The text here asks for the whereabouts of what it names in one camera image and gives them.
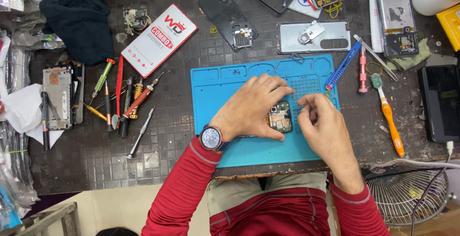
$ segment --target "yellow box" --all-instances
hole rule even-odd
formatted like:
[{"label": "yellow box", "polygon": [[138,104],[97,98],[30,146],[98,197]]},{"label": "yellow box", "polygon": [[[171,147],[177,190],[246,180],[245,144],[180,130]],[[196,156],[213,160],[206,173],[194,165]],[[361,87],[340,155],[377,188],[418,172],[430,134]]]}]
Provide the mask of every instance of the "yellow box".
[{"label": "yellow box", "polygon": [[455,51],[460,50],[460,4],[436,14]]}]

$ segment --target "pink screwdriver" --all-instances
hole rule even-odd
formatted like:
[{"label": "pink screwdriver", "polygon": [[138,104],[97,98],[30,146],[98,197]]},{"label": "pink screwdriver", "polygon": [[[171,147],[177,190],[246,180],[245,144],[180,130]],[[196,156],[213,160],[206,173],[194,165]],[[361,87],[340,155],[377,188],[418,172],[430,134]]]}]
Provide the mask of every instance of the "pink screwdriver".
[{"label": "pink screwdriver", "polygon": [[366,48],[361,46],[361,54],[359,56],[359,93],[368,92],[366,88]]}]

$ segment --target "orange toothbrush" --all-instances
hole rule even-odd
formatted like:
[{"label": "orange toothbrush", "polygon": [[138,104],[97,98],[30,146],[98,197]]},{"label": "orange toothbrush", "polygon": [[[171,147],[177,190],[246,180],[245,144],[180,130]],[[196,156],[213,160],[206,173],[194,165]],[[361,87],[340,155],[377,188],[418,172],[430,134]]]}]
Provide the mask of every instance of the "orange toothbrush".
[{"label": "orange toothbrush", "polygon": [[372,86],[379,91],[380,101],[382,101],[382,111],[388,121],[390,126],[391,138],[393,139],[393,144],[395,145],[396,152],[400,157],[404,157],[404,147],[399,137],[399,133],[396,130],[395,123],[393,122],[393,112],[391,111],[390,105],[386,101],[385,95],[383,94],[382,85],[383,82],[380,79],[378,74],[372,74],[371,76]]}]

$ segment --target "smartwatch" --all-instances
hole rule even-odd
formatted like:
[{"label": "smartwatch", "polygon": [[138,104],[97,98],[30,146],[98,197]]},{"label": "smartwatch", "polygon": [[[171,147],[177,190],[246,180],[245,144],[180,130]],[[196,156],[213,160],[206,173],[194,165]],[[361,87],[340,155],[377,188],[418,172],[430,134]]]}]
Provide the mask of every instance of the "smartwatch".
[{"label": "smartwatch", "polygon": [[223,151],[227,148],[229,142],[224,141],[219,128],[205,125],[200,133],[200,142],[204,148],[210,151]]}]

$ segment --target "blue silicone repair mat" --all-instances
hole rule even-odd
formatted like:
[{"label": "blue silicone repair mat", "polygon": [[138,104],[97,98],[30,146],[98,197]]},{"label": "blue silicone repair mat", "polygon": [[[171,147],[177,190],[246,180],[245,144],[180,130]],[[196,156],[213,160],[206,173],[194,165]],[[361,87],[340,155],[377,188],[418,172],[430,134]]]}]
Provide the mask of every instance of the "blue silicone repair mat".
[{"label": "blue silicone repair mat", "polygon": [[[293,117],[293,131],[285,133],[286,140],[267,138],[236,138],[225,150],[217,167],[235,167],[292,161],[319,160],[308,146],[297,123],[302,107],[296,101],[308,93],[326,92],[326,81],[334,72],[331,55],[299,59],[302,64],[288,58],[258,63],[246,63],[190,70],[193,97],[195,132],[199,133],[209,123],[222,105],[251,77],[267,73],[278,75],[296,90],[287,95]],[[336,87],[331,101],[339,109]]]}]

